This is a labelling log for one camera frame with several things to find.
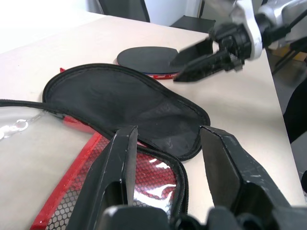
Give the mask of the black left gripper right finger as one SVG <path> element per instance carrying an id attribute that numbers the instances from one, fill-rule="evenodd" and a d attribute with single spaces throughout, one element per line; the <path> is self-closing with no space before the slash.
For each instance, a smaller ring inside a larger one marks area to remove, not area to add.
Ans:
<path id="1" fill-rule="evenodd" d="M 276 207 L 290 207 L 264 167 L 243 149 L 236 137 L 210 126 L 200 127 L 209 190 L 215 206 L 235 215 L 267 217 Z"/>

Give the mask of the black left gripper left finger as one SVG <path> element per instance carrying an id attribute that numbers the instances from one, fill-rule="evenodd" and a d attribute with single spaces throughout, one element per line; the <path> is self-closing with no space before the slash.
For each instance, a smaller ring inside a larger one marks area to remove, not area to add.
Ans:
<path id="1" fill-rule="evenodd" d="M 137 156 L 136 126 L 118 130 L 91 165 L 74 206 L 74 230 L 98 230 L 111 206 L 132 206 Z"/>

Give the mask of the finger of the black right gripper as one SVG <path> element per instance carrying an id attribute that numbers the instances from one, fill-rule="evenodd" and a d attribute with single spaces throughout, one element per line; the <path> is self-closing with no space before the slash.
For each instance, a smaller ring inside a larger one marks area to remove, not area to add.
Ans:
<path id="1" fill-rule="evenodd" d="M 169 63 L 171 67 L 185 65 L 199 57 L 213 53 L 213 40 L 209 37 L 191 45 L 183 50 L 172 59 Z"/>
<path id="2" fill-rule="evenodd" d="M 195 82 L 223 71 L 231 62 L 230 53 L 218 51 L 208 57 L 202 56 L 189 62 L 183 70 L 173 78 L 174 82 Z"/>

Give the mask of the black rubber table tennis paddle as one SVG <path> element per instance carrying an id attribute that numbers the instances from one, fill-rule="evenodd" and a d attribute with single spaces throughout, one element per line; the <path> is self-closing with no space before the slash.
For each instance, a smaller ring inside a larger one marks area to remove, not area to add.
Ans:
<path id="1" fill-rule="evenodd" d="M 169 65 L 177 54 L 176 49 L 169 47 L 133 47 L 120 52 L 116 63 L 144 73 L 155 80 L 168 80 L 173 79 L 183 69 L 182 66 L 171 67 Z"/>

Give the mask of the black red clear paddle case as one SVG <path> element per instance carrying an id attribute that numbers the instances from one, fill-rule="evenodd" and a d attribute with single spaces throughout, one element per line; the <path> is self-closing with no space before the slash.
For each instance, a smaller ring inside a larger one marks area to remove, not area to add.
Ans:
<path id="1" fill-rule="evenodd" d="M 74 206 L 100 153 L 136 126 L 132 206 L 115 229 L 151 229 L 187 213 L 182 162 L 201 149 L 208 114 L 135 70 L 86 64 L 61 72 L 42 102 L 0 99 L 0 230 L 74 230 Z"/>

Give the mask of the black flat chair seat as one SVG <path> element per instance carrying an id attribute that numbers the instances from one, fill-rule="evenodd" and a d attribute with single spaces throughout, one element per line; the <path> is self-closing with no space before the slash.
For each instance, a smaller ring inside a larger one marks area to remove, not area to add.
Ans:
<path id="1" fill-rule="evenodd" d="M 189 16 L 182 16 L 178 19 L 175 23 L 171 25 L 171 27 L 201 32 L 201 33 L 208 33 L 208 31 L 214 27 L 215 20 L 203 19 L 203 18 L 196 18 L 196 17 L 189 17 Z"/>

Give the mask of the brown cardboard box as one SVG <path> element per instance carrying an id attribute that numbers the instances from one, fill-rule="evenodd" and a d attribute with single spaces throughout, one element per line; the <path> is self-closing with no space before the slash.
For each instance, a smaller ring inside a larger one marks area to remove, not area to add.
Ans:
<path id="1" fill-rule="evenodd" d="M 290 52 L 290 54 L 292 53 L 292 51 L 290 50 L 290 46 L 284 46 L 281 48 L 278 48 L 276 50 L 272 51 L 272 54 L 278 57 L 283 57 L 285 56 L 288 52 Z M 304 61 L 304 59 L 307 57 L 307 53 L 304 52 L 300 52 L 298 53 L 296 56 L 294 56 L 292 58 L 292 60 L 297 60 L 297 61 Z"/>

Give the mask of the black office chair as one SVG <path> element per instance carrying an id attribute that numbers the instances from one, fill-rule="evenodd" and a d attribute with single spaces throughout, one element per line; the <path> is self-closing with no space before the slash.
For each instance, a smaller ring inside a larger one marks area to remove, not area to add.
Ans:
<path id="1" fill-rule="evenodd" d="M 150 22 L 144 0 L 96 0 L 102 14 Z"/>

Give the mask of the dark rounded chair back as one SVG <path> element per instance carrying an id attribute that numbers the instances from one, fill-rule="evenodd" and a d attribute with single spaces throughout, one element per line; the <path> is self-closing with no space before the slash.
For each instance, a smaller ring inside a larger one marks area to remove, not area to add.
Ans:
<path id="1" fill-rule="evenodd" d="M 307 78 L 292 93 L 283 118 L 290 143 L 307 131 Z"/>

